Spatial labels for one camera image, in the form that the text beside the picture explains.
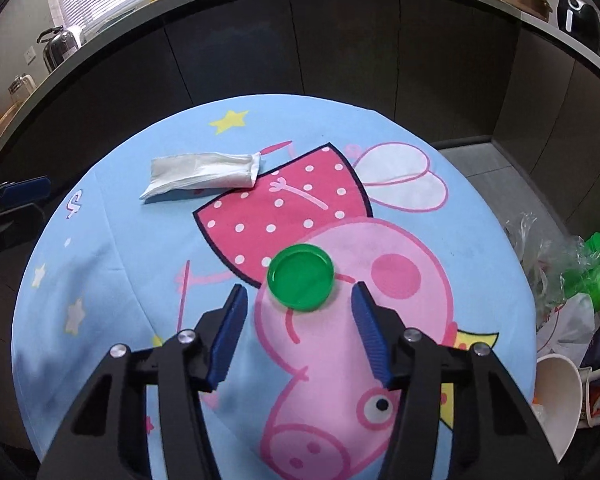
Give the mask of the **green plastic lid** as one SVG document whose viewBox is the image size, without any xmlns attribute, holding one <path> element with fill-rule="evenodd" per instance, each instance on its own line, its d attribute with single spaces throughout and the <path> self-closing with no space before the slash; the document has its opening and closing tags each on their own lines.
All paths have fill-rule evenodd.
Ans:
<svg viewBox="0 0 600 480">
<path fill-rule="evenodd" d="M 320 308 L 332 294 L 335 267 L 324 249 L 294 244 L 281 250 L 268 265 L 266 284 L 284 307 L 298 312 Z"/>
</svg>

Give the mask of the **white paper cup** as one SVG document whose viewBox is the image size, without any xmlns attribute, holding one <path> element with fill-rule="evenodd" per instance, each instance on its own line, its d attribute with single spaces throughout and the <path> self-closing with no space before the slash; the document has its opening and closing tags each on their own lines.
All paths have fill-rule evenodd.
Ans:
<svg viewBox="0 0 600 480">
<path fill-rule="evenodd" d="M 600 426 L 600 368 L 580 368 L 582 408 L 579 428 Z"/>
</svg>

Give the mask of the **white round trash bin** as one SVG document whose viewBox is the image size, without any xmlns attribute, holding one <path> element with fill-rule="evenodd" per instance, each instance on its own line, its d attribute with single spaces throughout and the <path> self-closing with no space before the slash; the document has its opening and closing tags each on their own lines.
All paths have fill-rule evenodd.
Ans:
<svg viewBox="0 0 600 480">
<path fill-rule="evenodd" d="M 557 353 L 536 361 L 532 408 L 560 462 L 579 426 L 583 402 L 582 382 L 573 362 Z"/>
</svg>

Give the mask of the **grey kitchen cabinets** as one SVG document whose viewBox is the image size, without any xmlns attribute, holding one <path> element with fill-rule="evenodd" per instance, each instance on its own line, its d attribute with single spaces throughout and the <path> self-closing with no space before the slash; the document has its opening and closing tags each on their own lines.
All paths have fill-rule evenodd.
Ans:
<svg viewBox="0 0 600 480">
<path fill-rule="evenodd" d="M 0 148 L 56 192 L 135 133 L 233 96 L 370 108 L 446 148 L 492 139 L 573 233 L 600 230 L 600 71 L 468 0 L 202 0 L 59 74 Z"/>
</svg>

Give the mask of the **white plastic bag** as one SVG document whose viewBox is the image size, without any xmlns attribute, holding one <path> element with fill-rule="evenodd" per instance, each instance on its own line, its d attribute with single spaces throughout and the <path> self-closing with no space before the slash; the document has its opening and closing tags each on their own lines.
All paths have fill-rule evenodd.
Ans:
<svg viewBox="0 0 600 480">
<path fill-rule="evenodd" d="M 580 366 L 597 330 L 593 301 L 579 292 L 561 304 L 536 333 L 536 356 L 559 354 Z"/>
</svg>

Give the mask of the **steel kettle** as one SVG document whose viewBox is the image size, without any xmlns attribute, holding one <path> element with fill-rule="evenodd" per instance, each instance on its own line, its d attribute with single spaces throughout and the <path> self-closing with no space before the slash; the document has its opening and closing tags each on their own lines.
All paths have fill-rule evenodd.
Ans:
<svg viewBox="0 0 600 480">
<path fill-rule="evenodd" d="M 44 44 L 43 60 L 50 73 L 80 47 L 76 36 L 62 25 L 43 30 L 36 42 Z"/>
</svg>

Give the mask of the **clear bag with green beans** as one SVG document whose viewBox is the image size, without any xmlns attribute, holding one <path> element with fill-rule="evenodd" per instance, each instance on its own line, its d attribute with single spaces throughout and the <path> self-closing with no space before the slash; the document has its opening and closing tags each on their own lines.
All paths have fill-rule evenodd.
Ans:
<svg viewBox="0 0 600 480">
<path fill-rule="evenodd" d="M 584 241 L 571 235 L 546 237 L 532 212 L 506 220 L 503 229 L 532 291 L 535 327 L 540 328 L 567 299 L 565 275 L 580 276 L 588 267 Z"/>
</svg>

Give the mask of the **white crumpled tissue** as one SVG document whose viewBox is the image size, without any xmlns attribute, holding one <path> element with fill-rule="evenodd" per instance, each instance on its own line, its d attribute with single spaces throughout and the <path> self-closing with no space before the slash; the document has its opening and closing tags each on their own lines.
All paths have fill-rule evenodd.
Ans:
<svg viewBox="0 0 600 480">
<path fill-rule="evenodd" d="M 217 152 L 158 157 L 151 161 L 148 187 L 141 200 L 173 191 L 253 188 L 261 154 L 230 155 Z"/>
</svg>

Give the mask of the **green bottle front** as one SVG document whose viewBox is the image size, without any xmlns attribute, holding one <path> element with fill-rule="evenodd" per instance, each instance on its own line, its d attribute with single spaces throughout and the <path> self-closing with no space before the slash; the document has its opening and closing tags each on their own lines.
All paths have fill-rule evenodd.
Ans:
<svg viewBox="0 0 600 480">
<path fill-rule="evenodd" d="M 562 289 L 567 299 L 587 294 L 595 312 L 600 312 L 600 265 L 587 271 L 568 270 L 562 274 Z"/>
</svg>

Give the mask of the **blue cartoon tablecloth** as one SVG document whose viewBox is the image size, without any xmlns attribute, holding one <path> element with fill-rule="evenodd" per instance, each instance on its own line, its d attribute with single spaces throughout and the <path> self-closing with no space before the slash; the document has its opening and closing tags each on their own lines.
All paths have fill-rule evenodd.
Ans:
<svg viewBox="0 0 600 480">
<path fill-rule="evenodd" d="M 248 312 L 204 402 L 227 479 L 370 479 L 399 397 L 370 370 L 354 284 L 439 344 L 487 344 L 525 396 L 533 301 L 468 180 L 370 110 L 305 96 L 201 105 L 137 133 L 55 208 L 24 271 L 12 371 L 44 454 L 114 344 L 162 344 L 219 308 Z"/>
</svg>

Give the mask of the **black air fryer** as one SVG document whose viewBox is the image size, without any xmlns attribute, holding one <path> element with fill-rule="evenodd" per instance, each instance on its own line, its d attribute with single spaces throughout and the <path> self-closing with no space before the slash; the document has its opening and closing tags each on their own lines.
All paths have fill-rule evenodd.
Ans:
<svg viewBox="0 0 600 480">
<path fill-rule="evenodd" d="M 600 53 L 600 19 L 584 0 L 558 0 L 558 28 L 596 54 Z"/>
</svg>

